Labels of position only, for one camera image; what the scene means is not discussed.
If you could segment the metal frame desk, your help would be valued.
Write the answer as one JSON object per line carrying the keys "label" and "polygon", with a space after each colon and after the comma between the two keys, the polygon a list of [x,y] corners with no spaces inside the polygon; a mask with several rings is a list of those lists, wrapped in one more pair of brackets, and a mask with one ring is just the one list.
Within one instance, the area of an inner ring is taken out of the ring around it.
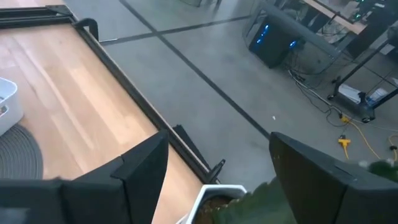
{"label": "metal frame desk", "polygon": [[[243,29],[243,39],[244,42],[248,45],[248,49],[249,44],[251,43],[265,16],[275,16],[285,22],[290,28],[293,28],[294,31],[298,32],[302,36],[299,42],[306,41],[313,44],[329,56],[331,63],[333,63],[343,53],[343,50],[347,48],[347,46],[356,38],[356,35],[354,33],[349,32],[346,34],[345,38],[339,43],[339,45],[334,46],[328,43],[325,39],[323,39],[323,37],[312,32],[308,27],[303,26],[293,17],[288,16],[279,8],[264,0],[258,4],[256,10],[250,16],[249,22]],[[387,44],[391,44],[397,38],[398,36],[389,34],[387,40],[383,42],[383,44],[380,45],[379,48],[377,48],[373,53],[360,61],[346,76],[336,77],[334,80],[331,81],[331,83],[334,84],[334,89],[332,94],[327,96],[327,99],[324,99],[320,96],[318,98],[326,103],[328,106],[332,106],[330,102],[334,99],[340,100],[342,104],[345,105],[356,116],[360,116],[362,118],[362,123],[368,123],[376,119],[374,110],[390,100],[392,97],[398,95],[398,87],[373,105],[369,105],[366,102],[366,100],[364,99],[366,94],[364,92],[361,92],[359,94],[361,98],[360,104],[356,104],[347,97],[343,96],[341,93],[338,93],[338,89],[341,84],[344,84],[345,81],[347,81],[352,75],[354,75],[354,73],[356,73],[361,67],[363,67],[363,65],[371,60],[382,48],[384,48]]]}

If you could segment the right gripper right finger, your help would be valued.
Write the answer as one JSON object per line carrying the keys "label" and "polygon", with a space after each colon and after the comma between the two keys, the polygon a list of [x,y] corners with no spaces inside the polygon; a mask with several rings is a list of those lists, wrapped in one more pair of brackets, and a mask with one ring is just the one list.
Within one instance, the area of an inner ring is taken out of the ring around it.
{"label": "right gripper right finger", "polygon": [[398,224],[398,183],[279,132],[274,170],[297,224]]}

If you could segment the black frame hook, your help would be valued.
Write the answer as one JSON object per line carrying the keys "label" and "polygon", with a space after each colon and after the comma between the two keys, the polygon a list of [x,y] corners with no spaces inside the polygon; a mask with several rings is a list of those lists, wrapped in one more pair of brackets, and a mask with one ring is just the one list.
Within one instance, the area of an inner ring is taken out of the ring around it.
{"label": "black frame hook", "polygon": [[98,23],[92,18],[84,18],[75,22],[75,28],[83,29],[84,27],[88,27],[89,32],[91,35],[96,39],[99,40],[99,32],[98,32]]}

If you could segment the white plant pot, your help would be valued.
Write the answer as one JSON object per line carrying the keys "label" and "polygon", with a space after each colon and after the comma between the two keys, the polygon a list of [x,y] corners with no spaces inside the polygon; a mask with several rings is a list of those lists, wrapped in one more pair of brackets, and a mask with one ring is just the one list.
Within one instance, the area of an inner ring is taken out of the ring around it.
{"label": "white plant pot", "polygon": [[246,193],[247,190],[242,185],[205,184],[200,189],[192,209],[176,224],[193,224],[197,211],[208,199],[218,196],[237,199],[243,197]]}

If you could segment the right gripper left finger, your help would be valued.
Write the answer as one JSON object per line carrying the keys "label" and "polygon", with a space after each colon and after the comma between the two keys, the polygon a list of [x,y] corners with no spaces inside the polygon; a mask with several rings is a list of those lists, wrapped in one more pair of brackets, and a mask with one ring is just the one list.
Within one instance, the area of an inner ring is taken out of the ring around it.
{"label": "right gripper left finger", "polygon": [[151,224],[168,156],[161,130],[74,180],[0,180],[0,224]]}

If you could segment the computer tower blue lights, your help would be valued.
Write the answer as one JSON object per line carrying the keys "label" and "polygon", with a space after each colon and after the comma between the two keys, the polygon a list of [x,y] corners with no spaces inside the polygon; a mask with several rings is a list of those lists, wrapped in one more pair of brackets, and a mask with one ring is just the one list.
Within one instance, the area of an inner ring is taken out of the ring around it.
{"label": "computer tower blue lights", "polygon": [[279,66],[302,36],[275,16],[265,16],[249,50],[269,68]]}

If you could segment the round gray mat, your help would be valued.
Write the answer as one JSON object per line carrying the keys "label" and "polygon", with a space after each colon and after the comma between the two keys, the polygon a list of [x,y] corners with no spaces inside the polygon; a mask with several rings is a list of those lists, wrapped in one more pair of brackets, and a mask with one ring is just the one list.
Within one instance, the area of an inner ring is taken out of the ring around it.
{"label": "round gray mat", "polygon": [[15,124],[0,136],[0,179],[43,179],[44,162],[32,133]]}

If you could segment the white boxes under desk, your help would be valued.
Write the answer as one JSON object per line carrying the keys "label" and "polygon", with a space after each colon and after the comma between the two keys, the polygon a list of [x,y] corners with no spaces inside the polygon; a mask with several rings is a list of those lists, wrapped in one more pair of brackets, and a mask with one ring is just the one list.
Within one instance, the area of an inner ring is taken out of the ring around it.
{"label": "white boxes under desk", "polygon": [[[343,96],[347,97],[350,99],[352,102],[356,104],[360,104],[361,98],[360,98],[360,93],[361,91],[354,89],[350,87],[349,85],[341,84],[338,93],[341,93]],[[379,100],[381,100],[383,97],[385,97],[388,94],[388,92],[383,89],[383,88],[378,88],[374,92],[372,92],[370,95],[365,95],[364,99],[369,105],[373,105]]]}

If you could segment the white plastic bin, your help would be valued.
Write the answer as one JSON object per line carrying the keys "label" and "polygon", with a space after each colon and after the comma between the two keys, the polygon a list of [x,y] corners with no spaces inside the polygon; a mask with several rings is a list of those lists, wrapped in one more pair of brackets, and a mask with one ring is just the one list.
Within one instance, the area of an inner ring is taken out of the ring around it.
{"label": "white plastic bin", "polygon": [[17,124],[24,115],[18,93],[14,82],[0,77],[0,136]]}

